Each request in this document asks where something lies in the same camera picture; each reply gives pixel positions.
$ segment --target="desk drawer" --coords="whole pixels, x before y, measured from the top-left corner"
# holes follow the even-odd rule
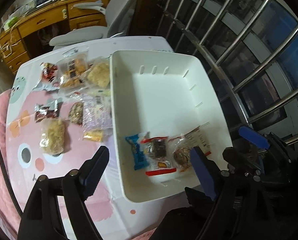
[[[28,60],[30,60],[27,52],[19,55],[18,57],[14,58],[12,61],[10,61],[9,63],[7,63],[7,66],[9,67],[9,69],[11,70],[11,72],[15,72],[19,69],[19,67],[24,64],[25,62],[27,62]]]
[[[62,10],[64,9],[67,10],[66,5],[61,5],[43,13],[37,14],[31,19],[25,21],[23,24],[20,24],[18,26],[20,35],[22,37],[25,37],[48,25],[67,19],[67,16],[63,18]]]
[[[74,5],[77,3],[83,3],[83,2],[96,2],[98,0],[79,0],[76,2],[71,2],[68,3],[68,15],[69,15],[69,19],[75,18],[75,17],[81,17],[81,16],[85,16],[85,15],[89,15],[89,14],[95,14],[95,13],[100,13],[99,11],[96,10],[89,10],[89,9],[78,9],[75,8]],[[107,7],[109,0],[102,0],[103,2],[103,6],[104,8]]]
[[[91,14],[69,20],[70,30],[80,29],[90,26],[107,26],[105,16],[102,13]]]
[[[18,57],[20,54],[23,54],[24,52],[26,52],[24,45],[22,44],[22,41],[18,41],[17,43],[13,44],[13,46],[11,47],[11,55],[10,54],[10,49],[4,49],[3,52],[5,54],[5,56],[9,55],[8,57],[4,58],[4,61],[6,63],[8,63],[9,61],[13,60],[14,58]]]
[[[14,28],[11,32],[6,33],[1,39],[0,44],[1,46],[4,46],[6,43],[10,42],[10,38],[12,38],[12,43],[15,44],[20,40],[20,35],[17,28]]]

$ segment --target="wooden desk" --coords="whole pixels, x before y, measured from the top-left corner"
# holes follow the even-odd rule
[[[32,14],[21,17],[12,30],[2,32],[0,45],[12,45],[7,49],[0,49],[0,54],[15,74],[18,68],[26,61],[44,54],[44,48],[35,33],[52,24],[59,25],[59,35],[66,34],[74,29],[101,25],[106,26],[105,16],[96,10],[74,8],[74,4],[95,2],[98,0],[66,0],[47,5]],[[106,7],[110,0],[102,0]]]

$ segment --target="metal bolt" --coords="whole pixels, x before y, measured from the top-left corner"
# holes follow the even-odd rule
[[[45,179],[47,179],[48,177],[46,176],[46,175],[40,175],[39,177],[38,177],[38,181],[43,181],[43,180],[45,180]]]
[[[230,173],[228,171],[226,171],[226,170],[220,171],[220,174],[223,177],[229,177],[230,176]]]
[[[78,174],[78,172],[79,172],[79,170],[77,170],[77,169],[73,169],[73,170],[71,170],[71,171],[69,172],[69,175],[70,175],[70,176],[75,176],[75,175]]]
[[[259,176],[253,176],[253,180],[256,181],[256,182],[259,182],[261,179]]]

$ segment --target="gray chair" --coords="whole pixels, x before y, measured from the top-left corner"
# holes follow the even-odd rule
[[[126,35],[129,23],[127,18],[131,18],[129,8],[134,0],[110,0],[107,8],[103,8],[99,5],[99,2],[95,3],[80,3],[75,7],[81,9],[95,9],[105,15],[107,27],[104,26],[91,26],[73,30],[65,35],[54,37],[50,40],[49,45],[55,46],[54,49],[60,47],[69,46],[84,41],[91,41],[103,38],[109,38],[116,34]]]

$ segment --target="cartoon eye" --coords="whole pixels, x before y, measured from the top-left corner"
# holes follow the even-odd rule
[[[18,161],[24,169],[31,164],[31,150],[27,143],[22,143],[18,147]]]
[[[63,154],[59,153],[57,155],[49,155],[49,154],[43,153],[43,156],[47,162],[51,164],[57,164],[62,160]]]

